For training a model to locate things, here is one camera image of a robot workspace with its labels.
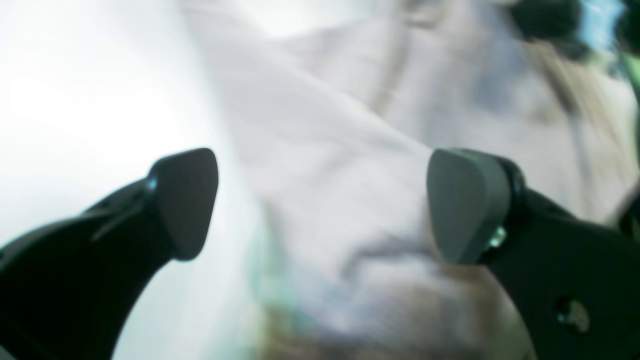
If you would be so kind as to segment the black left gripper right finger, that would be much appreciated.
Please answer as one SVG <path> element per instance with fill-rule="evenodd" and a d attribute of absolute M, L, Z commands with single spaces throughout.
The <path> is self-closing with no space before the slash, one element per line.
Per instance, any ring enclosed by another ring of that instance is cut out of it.
<path fill-rule="evenodd" d="M 639 358 L 639 242 L 630 232 L 576 218 L 489 153 L 435 150 L 426 190 L 442 258 L 490 271 L 538 359 Z"/>

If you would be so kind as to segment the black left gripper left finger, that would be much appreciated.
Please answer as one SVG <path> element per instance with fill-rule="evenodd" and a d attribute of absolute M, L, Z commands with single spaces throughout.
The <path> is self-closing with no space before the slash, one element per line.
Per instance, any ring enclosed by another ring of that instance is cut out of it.
<path fill-rule="evenodd" d="M 5 244 L 1 358 L 112 358 L 153 276 L 172 260 L 201 253 L 217 190 L 210 148 L 175 153 L 77 216 Z"/>

